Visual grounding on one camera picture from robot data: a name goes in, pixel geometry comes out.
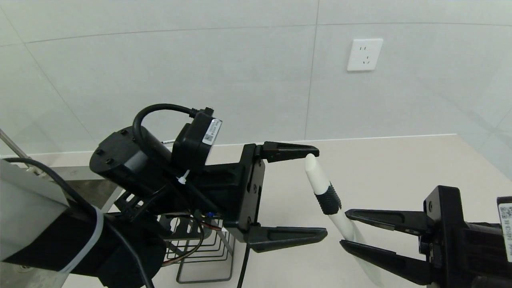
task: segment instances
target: electrical wire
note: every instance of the electrical wire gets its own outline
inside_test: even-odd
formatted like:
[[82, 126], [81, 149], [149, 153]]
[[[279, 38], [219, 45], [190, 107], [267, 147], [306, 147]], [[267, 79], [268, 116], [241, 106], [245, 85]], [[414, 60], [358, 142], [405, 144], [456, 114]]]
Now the electrical wire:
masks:
[[211, 230], [219, 230], [219, 231], [220, 231], [220, 230], [222, 230], [222, 228], [221, 228], [221, 227], [219, 227], [219, 226], [215, 226], [215, 225], [213, 225], [213, 224], [206, 223], [206, 222], [204, 222], [204, 221], [199, 220], [197, 217], [195, 217], [195, 216], [190, 216], [190, 215], [188, 215], [188, 214], [171, 215], [171, 216], [178, 217], [178, 218], [195, 219], [195, 220], [198, 220], [198, 221], [199, 221], [199, 223], [201, 223], [203, 226], [205, 226], [205, 227], [207, 227], [207, 228], [209, 228], [209, 229], [211, 229]]
[[170, 266], [172, 264], [175, 264], [175, 263], [178, 263], [179, 261], [187, 258], [188, 256], [192, 255], [195, 251], [197, 251], [199, 249], [199, 247], [201, 247], [201, 245], [203, 244], [203, 240], [204, 240], [204, 229], [203, 229], [203, 225], [201, 225], [201, 221], [199, 221], [199, 219], [197, 219], [196, 217], [192, 217], [198, 227], [199, 227], [199, 231], [201, 233], [201, 236], [199, 237], [199, 242], [197, 243], [196, 246], [194, 246], [194, 248], [192, 248], [192, 250], [186, 252], [185, 254], [181, 255], [181, 256], [178, 256], [178, 257], [175, 257], [173, 259], [170, 259], [170, 260], [167, 260], [167, 261], [164, 261], [162, 263], [162, 267], [166, 267], [166, 266]]
[[[73, 200], [75, 200], [78, 205], [82, 209], [84, 209], [87, 213], [89, 213], [94, 219], [96, 219], [96, 210], [92, 205], [90, 205], [80, 194], [78, 194], [62, 177], [60, 177], [55, 171], [53, 171], [50, 167], [44, 165], [43, 163], [26, 158], [5, 158], [5, 161], [9, 163], [24, 163], [35, 166], [45, 172], [50, 178], [52, 178], [57, 185], [59, 185], [66, 193], [68, 193]], [[104, 223], [109, 227], [109, 229], [114, 233], [121, 243], [125, 246], [125, 248], [129, 251], [132, 258], [135, 260], [137, 268], [139, 269], [140, 276], [142, 278], [142, 282], [146, 286], [146, 288], [155, 288], [151, 278], [147, 275], [142, 260], [140, 259], [137, 251], [133, 248], [130, 242], [126, 239], [126, 237], [114, 226], [114, 224], [105, 217]]]
[[[135, 139], [135, 143], [139, 146], [140, 150], [144, 152], [148, 156], [149, 159], [151, 159], [152, 162], [154, 162], [156, 165], [158, 165], [161, 169], [168, 172], [169, 174], [173, 175], [176, 178], [180, 178], [183, 175], [180, 175], [180, 172], [172, 167], [170, 167], [167, 163], [165, 163], [161, 157], [154, 152], [149, 145], [145, 142], [144, 137], [142, 135], [142, 120], [149, 115], [152, 112], [161, 111], [161, 110], [171, 110], [171, 111], [177, 111], [182, 112], [185, 114], [188, 114], [189, 117], [194, 118], [199, 110], [197, 109], [191, 109], [180, 105], [175, 104], [154, 104], [150, 105], [137, 113], [135, 118], [133, 119], [133, 136]], [[197, 187], [195, 187], [192, 183], [186, 182], [185, 186], [192, 191], [197, 197], [199, 197], [201, 200], [203, 200], [213, 212], [219, 212], [223, 213], [223, 209], [221, 209], [218, 205], [213, 203], [206, 195], [204, 195]]]
[[242, 270], [240, 270], [240, 277], [238, 278], [237, 288], [242, 288], [242, 285], [244, 284], [245, 270], [247, 269], [247, 262], [249, 260], [250, 252], [251, 252], [251, 248], [250, 248], [249, 244], [246, 244], [245, 245], [244, 261], [242, 262]]

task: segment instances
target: black cable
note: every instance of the black cable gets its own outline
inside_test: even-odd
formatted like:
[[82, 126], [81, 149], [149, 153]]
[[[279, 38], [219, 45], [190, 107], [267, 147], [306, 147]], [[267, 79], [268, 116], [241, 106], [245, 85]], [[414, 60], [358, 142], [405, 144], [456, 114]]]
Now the black cable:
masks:
[[250, 252], [251, 248], [249, 247], [249, 243], [247, 243], [245, 245], [244, 261], [242, 262], [242, 270], [240, 270], [240, 277], [238, 278], [237, 288], [242, 288], [242, 284], [244, 283], [245, 270], [247, 269], [247, 261], [249, 260]]
[[[57, 185], [59, 185], [66, 193], [68, 193], [73, 200], [75, 200], [82, 209], [84, 209], [87, 213], [89, 213], [94, 219], [96, 219], [96, 210], [92, 205], [90, 205], [80, 194], [78, 194], [62, 177], [60, 177], [55, 171], [53, 171], [50, 167], [44, 165], [43, 163], [27, 158], [5, 158], [5, 161], [9, 163], [24, 163], [35, 166], [45, 172], [50, 178], [52, 178]], [[130, 242], [125, 238], [125, 236], [117, 230], [114, 224], [110, 221], [110, 219], [104, 219], [104, 222], [109, 227], [109, 229], [114, 233], [119, 240], [123, 243], [123, 245], [128, 249], [130, 254], [132, 255], [135, 263], [140, 272], [140, 276], [146, 288], [155, 288], [151, 278], [147, 275], [144, 265], [142, 264], [142, 260], [140, 259], [137, 251], [133, 248]]]
[[[189, 117], [194, 118], [196, 114], [199, 112], [197, 109], [190, 109], [187, 107], [174, 105], [174, 104], [154, 104], [151, 106], [148, 106], [142, 110], [140, 110], [139, 113], [135, 116], [133, 119], [133, 137], [135, 138], [135, 143], [139, 146], [140, 150], [144, 152], [148, 156], [148, 158], [154, 162], [156, 165], [158, 165], [161, 169], [164, 171], [167, 171], [169, 174], [171, 174], [174, 177], [180, 178], [182, 175], [180, 175], [180, 171], [177, 169], [174, 169], [170, 167], [167, 163], [165, 163], [161, 157], [156, 154], [155, 151], [153, 151], [145, 142], [144, 137], [142, 136], [142, 121], [144, 120], [144, 117], [146, 117], [148, 114], [160, 111], [160, 110], [172, 110], [172, 111], [178, 111], [185, 114], [188, 114]], [[186, 182], [185, 186], [191, 190], [196, 196], [201, 198], [209, 207], [212, 209], [212, 212], [218, 212], [223, 213], [223, 209], [221, 209], [219, 206], [217, 206], [215, 203], [213, 203], [206, 195], [204, 195], [199, 189], [197, 189], [193, 184]]]

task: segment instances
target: metal rod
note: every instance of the metal rod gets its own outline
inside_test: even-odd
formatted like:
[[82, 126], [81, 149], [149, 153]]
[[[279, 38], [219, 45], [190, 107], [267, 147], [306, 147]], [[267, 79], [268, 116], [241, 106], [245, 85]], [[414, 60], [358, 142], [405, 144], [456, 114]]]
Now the metal rod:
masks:
[[[18, 157], [32, 159], [25, 152], [23, 152], [23, 150], [18, 145], [16, 145], [16, 143], [14, 143], [14, 141], [11, 138], [9, 138], [9, 136], [7, 136], [7, 134], [5, 134], [5, 132], [2, 129], [0, 129], [0, 140], [2, 140], [14, 153], [16, 153]], [[36, 175], [42, 174], [41, 169], [29, 164], [26, 165], [28, 167], [27, 171], [34, 172]]]
[[21, 157], [21, 158], [29, 158], [30, 157], [25, 153], [23, 152], [23, 150], [18, 147], [18, 145], [16, 145], [16, 143], [14, 143], [11, 138], [9, 138], [9, 136], [7, 136], [7, 134], [5, 134], [2, 129], [0, 129], [0, 139], [12, 150], [14, 151], [14, 153], [16, 153], [16, 155], [18, 155], [18, 157]]

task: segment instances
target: qr code sticker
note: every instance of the qr code sticker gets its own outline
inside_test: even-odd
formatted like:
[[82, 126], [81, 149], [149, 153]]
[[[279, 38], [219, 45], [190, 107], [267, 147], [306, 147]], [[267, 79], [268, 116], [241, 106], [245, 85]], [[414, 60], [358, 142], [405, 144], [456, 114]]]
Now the qr code sticker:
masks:
[[500, 207], [500, 215], [502, 219], [512, 219], [512, 207]]

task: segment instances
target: black rubber grip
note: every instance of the black rubber grip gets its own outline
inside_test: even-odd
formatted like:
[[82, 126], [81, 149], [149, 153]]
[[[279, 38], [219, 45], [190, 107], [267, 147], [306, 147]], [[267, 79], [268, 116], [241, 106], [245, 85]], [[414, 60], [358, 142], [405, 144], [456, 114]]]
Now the black rubber grip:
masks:
[[325, 215], [333, 215], [338, 213], [338, 211], [342, 208], [342, 201], [339, 199], [338, 194], [334, 190], [332, 185], [327, 188], [327, 192], [316, 195], [316, 200], [318, 200], [318, 204], [322, 208], [322, 212]]

